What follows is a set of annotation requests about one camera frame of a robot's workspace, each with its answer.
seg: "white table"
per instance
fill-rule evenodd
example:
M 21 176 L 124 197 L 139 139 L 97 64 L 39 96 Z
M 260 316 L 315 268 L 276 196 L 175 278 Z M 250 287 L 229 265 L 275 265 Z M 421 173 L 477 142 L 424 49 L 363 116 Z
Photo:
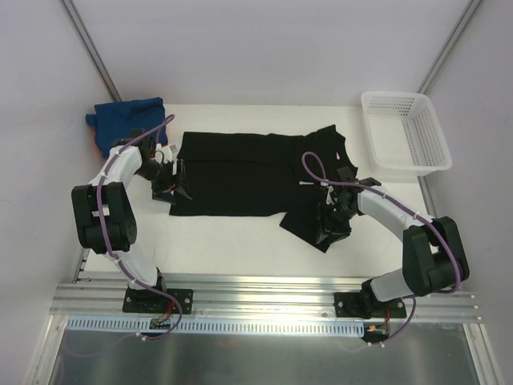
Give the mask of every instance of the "white table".
M 349 158 L 359 167 L 358 177 L 372 176 L 359 107 L 167 105 L 166 112 L 176 114 L 168 125 L 168 137 L 178 146 L 186 131 L 303 135 L 336 124 L 346 138 Z M 384 185 L 408 205 L 424 210 L 416 180 Z M 147 181 L 134 177 L 127 192 L 138 241 L 165 273 L 371 277 L 401 266 L 400 241 L 369 217 L 351 220 L 350 237 L 324 254 L 282 229 L 284 214 L 170 217 L 169 204 L 151 199 Z M 116 268 L 90 252 L 85 270 Z

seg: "laundry basket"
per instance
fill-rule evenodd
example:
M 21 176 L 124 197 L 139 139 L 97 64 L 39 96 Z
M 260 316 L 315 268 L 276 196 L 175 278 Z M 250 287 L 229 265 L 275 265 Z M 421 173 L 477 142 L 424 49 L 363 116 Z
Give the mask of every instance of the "laundry basket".
M 395 180 L 450 168 L 449 149 L 427 96 L 364 92 L 362 107 L 377 177 Z

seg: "purple hose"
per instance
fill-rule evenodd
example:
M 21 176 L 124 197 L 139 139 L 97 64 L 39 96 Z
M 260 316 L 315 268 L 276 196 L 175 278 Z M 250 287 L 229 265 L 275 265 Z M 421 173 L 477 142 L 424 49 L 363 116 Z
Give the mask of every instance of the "purple hose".
M 312 170 L 309 169 L 308 165 L 306 164 L 306 157 L 308 155 L 313 156 L 317 160 L 317 162 L 321 166 L 321 169 L 323 170 L 322 171 L 322 175 L 323 175 L 324 178 L 320 178 L 319 176 L 315 175 L 312 172 Z M 442 234 L 425 217 L 422 217 L 420 215 L 415 215 L 416 214 L 415 211 L 413 211 L 412 209 L 406 207 L 403 203 L 401 203 L 400 201 L 398 201 L 394 197 L 391 197 L 390 195 L 386 195 L 383 191 L 378 190 L 376 188 L 365 186 L 363 184 L 350 183 L 350 182 L 337 182 L 337 181 L 326 179 L 326 177 L 325 177 L 326 174 L 325 174 L 325 171 L 324 171 L 324 165 L 322 165 L 321 158 L 319 158 L 319 156 L 316 153 L 314 153 L 314 152 L 310 152 L 310 151 L 305 152 L 303 154 L 303 156 L 301 157 L 301 162 L 303 163 L 303 167 L 305 168 L 305 171 L 313 179 L 315 179 L 315 180 L 317 180 L 319 182 L 322 182 L 322 183 L 331 184 L 333 186 L 355 187 L 355 188 L 362 188 L 364 190 L 371 191 L 372 193 L 377 194 L 380 197 L 385 198 L 388 201 L 392 202 L 394 205 L 399 207 L 402 211 L 404 211 L 408 215 L 411 215 L 412 217 L 416 217 L 419 221 L 421 221 L 424 225 L 426 225 L 427 228 L 437 237 L 438 241 L 440 242 L 440 245 L 442 246 L 444 251 L 447 253 L 447 256 L 449 257 L 450 263 L 452 264 L 452 267 L 454 269 L 454 277 L 455 277 L 455 284 L 454 284 L 454 286 L 451 289 L 449 289 L 449 290 L 441 290 L 441 293 L 450 294 L 450 293 L 454 293 L 454 292 L 459 290 L 459 287 L 461 286 L 462 279 L 461 279 L 461 275 L 460 275 L 460 272 L 459 272 L 459 267 L 458 267 L 458 263 L 456 261 L 456 258 L 454 257 L 454 254 L 450 250 L 450 247 L 447 244 L 446 240 L 443 239 Z
M 165 298 L 167 298 L 168 300 L 170 300 L 171 302 L 173 302 L 176 306 L 176 308 L 178 309 L 178 312 L 179 312 L 179 316 L 178 316 L 178 320 L 175 322 L 175 324 L 173 326 L 171 326 L 169 329 L 167 329 L 164 333 L 156 336 L 156 337 L 148 337 L 146 336 L 145 338 L 149 341 L 155 341 L 157 339 L 161 339 L 163 338 L 165 335 L 171 333 L 174 329 L 176 329 L 179 325 L 179 323 L 181 322 L 182 320 L 182 317 L 184 315 L 184 312 L 182 311 L 182 306 L 178 303 L 178 301 L 176 301 L 176 298 L 174 298 L 173 296 L 171 296 L 170 294 L 168 293 L 164 293 L 163 291 L 160 291 L 160 290 L 157 290 L 149 285 L 147 285 L 146 283 L 144 282 L 141 282 L 139 279 L 135 278 L 133 275 L 131 275 L 131 273 L 127 270 L 127 268 L 125 267 L 125 265 L 123 264 L 123 261 L 121 260 L 121 258 L 114 252 L 114 250 L 112 249 L 112 244 L 111 244 L 111 240 L 109 238 L 109 234 L 108 234 L 108 231 L 107 231 L 107 224 L 106 224 L 106 221 L 105 221 L 105 216 L 103 215 L 103 202 L 102 202 L 102 187 L 103 187 L 103 182 L 105 182 L 105 179 L 107 177 L 107 174 L 109 173 L 110 169 L 112 168 L 112 165 L 118 160 L 119 156 L 127 149 L 129 148 L 130 146 L 132 146 L 133 144 L 136 144 L 138 143 L 139 141 L 141 141 L 143 138 L 145 138 L 146 136 L 149 136 L 151 135 L 153 132 L 160 132 L 160 130 L 162 130 L 163 128 L 166 127 L 166 124 L 170 123 L 173 119 L 175 119 L 175 116 L 173 114 L 171 114 L 170 116 L 168 116 L 161 124 L 159 124 L 158 126 L 152 128 L 151 130 L 149 131 L 146 131 L 145 133 L 137 136 L 136 138 L 130 140 L 128 143 L 126 143 L 124 146 L 122 146 L 122 148 L 112 157 L 112 159 L 107 163 L 107 165 L 105 166 L 105 169 L 103 170 L 103 175 L 99 178 L 99 182 L 98 182 L 98 186 L 96 188 L 96 202 L 98 204 L 98 217 L 99 217 L 99 223 L 100 223 L 100 227 L 102 229 L 102 234 L 103 234 L 103 239 L 105 241 L 105 247 L 107 248 L 107 253 L 110 257 L 114 258 L 115 262 L 118 264 L 119 266 L 119 269 L 127 276 L 127 278 L 134 282 L 136 285 L 139 285 L 141 287 L 143 287 L 144 289 L 146 290 L 149 290 L 155 294 L 158 294 L 158 295 L 161 295 Z

